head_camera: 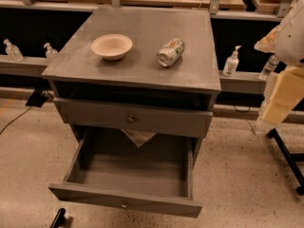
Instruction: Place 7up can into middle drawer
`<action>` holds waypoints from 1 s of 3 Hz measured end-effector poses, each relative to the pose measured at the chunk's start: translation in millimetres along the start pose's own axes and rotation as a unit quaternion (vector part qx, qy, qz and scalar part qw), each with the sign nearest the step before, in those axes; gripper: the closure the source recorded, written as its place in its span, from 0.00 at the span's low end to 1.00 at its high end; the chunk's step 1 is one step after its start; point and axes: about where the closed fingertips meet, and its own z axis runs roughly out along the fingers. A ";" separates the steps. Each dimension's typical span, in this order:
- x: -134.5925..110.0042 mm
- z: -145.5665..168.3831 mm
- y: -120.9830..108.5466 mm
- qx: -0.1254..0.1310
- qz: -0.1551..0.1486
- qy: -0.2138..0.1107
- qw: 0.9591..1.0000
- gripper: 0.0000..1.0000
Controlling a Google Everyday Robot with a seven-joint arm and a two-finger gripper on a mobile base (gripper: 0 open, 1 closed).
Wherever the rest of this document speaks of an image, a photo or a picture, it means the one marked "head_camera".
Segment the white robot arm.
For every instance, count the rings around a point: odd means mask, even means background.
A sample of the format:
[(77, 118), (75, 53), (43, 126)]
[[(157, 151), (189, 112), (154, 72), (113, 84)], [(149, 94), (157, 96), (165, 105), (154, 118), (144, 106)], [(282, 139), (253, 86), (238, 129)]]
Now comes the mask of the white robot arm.
[(283, 71), (267, 78), (257, 118), (266, 126), (278, 125), (304, 99), (304, 0), (298, 0), (254, 49), (273, 53), (286, 65)]

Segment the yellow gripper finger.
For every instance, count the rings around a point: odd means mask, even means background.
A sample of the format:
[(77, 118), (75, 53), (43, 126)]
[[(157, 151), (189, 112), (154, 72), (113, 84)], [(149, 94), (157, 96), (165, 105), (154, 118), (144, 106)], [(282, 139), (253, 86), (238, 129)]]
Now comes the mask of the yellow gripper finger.
[(266, 100), (261, 120), (266, 124), (282, 123), (304, 98), (304, 69), (287, 66), (275, 75), (275, 84)]
[(278, 29), (279, 26), (276, 26), (266, 36), (257, 41), (254, 49), (265, 53), (274, 53)]

